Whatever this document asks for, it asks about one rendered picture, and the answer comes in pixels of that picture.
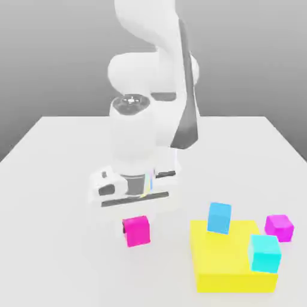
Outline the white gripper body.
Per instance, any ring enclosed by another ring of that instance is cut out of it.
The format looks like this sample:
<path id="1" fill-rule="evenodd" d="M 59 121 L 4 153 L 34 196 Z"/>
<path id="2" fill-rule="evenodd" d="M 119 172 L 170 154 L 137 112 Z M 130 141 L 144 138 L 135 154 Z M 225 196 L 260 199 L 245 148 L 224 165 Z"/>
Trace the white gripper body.
<path id="1" fill-rule="evenodd" d="M 159 186 L 142 198 L 109 194 L 101 196 L 95 187 L 95 216 L 102 221 L 118 221 L 135 216 L 153 216 L 178 208 L 178 185 Z"/>

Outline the small magenta cube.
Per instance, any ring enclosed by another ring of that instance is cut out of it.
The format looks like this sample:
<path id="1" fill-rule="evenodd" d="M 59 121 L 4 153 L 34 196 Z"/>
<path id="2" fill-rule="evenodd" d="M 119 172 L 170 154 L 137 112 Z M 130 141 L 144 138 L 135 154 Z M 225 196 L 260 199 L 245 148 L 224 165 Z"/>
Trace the small magenta cube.
<path id="1" fill-rule="evenodd" d="M 122 225 L 128 247 L 144 245 L 151 242 L 150 224 L 147 216 L 143 215 L 123 219 Z"/>

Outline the small blue cube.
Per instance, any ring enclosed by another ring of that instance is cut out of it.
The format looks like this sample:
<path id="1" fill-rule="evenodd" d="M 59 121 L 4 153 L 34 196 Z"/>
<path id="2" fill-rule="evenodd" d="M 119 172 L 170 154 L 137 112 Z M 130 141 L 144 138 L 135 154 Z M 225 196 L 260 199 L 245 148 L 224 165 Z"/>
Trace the small blue cube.
<path id="1" fill-rule="evenodd" d="M 207 231 L 228 234 L 231 220 L 231 205 L 211 203 L 207 220 Z"/>

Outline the small cyan cube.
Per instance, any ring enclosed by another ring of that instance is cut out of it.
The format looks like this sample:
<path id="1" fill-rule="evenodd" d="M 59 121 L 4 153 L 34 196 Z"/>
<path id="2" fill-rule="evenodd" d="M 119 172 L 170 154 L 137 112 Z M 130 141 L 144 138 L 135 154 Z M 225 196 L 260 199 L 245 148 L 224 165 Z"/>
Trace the small cyan cube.
<path id="1" fill-rule="evenodd" d="M 281 256 L 281 248 L 276 236 L 250 235 L 248 260 L 251 271 L 278 273 Z"/>

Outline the small purple cube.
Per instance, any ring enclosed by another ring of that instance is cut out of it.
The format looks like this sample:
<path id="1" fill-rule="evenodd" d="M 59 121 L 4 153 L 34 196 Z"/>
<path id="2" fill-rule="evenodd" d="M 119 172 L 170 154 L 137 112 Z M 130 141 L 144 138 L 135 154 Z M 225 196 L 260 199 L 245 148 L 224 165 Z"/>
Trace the small purple cube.
<path id="1" fill-rule="evenodd" d="M 264 231 L 267 235 L 276 236 L 279 242 L 291 242 L 294 225 L 287 215 L 269 215 Z"/>

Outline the large yellow box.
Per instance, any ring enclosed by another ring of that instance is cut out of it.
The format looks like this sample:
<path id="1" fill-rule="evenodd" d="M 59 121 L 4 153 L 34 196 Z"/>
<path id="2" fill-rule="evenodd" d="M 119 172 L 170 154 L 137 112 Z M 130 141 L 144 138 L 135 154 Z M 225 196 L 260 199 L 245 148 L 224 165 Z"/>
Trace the large yellow box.
<path id="1" fill-rule="evenodd" d="M 249 267 L 250 235 L 260 234 L 253 220 L 234 220 L 228 234 L 207 231 L 205 220 L 190 222 L 189 241 L 197 292 L 273 293 L 278 273 Z"/>

